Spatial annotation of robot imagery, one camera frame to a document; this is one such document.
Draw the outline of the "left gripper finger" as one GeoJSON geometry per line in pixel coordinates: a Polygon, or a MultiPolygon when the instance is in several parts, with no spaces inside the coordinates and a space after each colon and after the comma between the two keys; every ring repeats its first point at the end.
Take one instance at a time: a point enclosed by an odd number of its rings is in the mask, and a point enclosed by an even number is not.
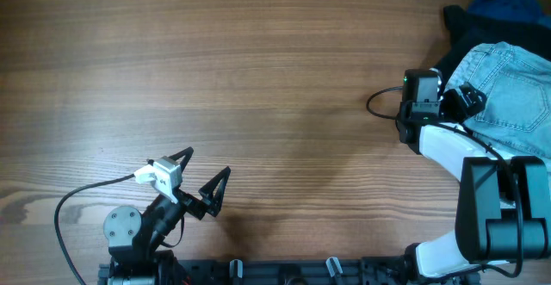
{"type": "Polygon", "coordinates": [[[194,148],[189,146],[180,152],[170,155],[170,172],[179,171],[180,173],[183,173],[193,154],[194,148]]]}
{"type": "Polygon", "coordinates": [[[205,206],[204,210],[213,217],[220,213],[230,175],[231,169],[227,166],[199,189],[199,194],[202,197],[201,202],[205,206]]]}

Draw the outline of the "light blue denim shorts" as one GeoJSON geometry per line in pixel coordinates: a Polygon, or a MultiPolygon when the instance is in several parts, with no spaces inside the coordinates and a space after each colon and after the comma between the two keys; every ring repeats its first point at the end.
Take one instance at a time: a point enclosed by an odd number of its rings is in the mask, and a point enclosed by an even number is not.
{"type": "Polygon", "coordinates": [[[489,146],[550,166],[550,61],[506,42],[471,49],[446,89],[471,84],[486,106],[464,125],[489,146]]]}

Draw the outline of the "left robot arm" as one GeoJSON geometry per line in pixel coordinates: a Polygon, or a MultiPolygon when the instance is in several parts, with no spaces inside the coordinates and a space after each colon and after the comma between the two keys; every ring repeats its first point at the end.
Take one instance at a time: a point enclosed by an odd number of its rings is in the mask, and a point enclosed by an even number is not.
{"type": "Polygon", "coordinates": [[[191,284],[188,271],[178,262],[173,245],[165,241],[184,216],[198,220],[220,213],[231,169],[226,167],[199,189],[200,198],[180,189],[183,171],[194,153],[188,147],[174,155],[150,160],[136,170],[139,184],[148,184],[158,196],[140,212],[131,206],[112,210],[103,223],[110,264],[98,274],[100,284],[191,284]]]}

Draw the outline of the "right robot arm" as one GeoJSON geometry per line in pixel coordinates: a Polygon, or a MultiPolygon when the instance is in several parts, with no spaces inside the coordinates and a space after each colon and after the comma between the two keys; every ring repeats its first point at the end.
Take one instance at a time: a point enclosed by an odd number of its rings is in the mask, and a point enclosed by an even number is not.
{"type": "Polygon", "coordinates": [[[399,139],[441,165],[460,183],[455,228],[409,247],[410,282],[458,280],[482,270],[503,273],[514,263],[550,256],[550,192],[541,159],[500,152],[463,123],[487,109],[486,95],[471,84],[443,91],[437,70],[410,69],[403,78],[395,117],[399,139]]]}

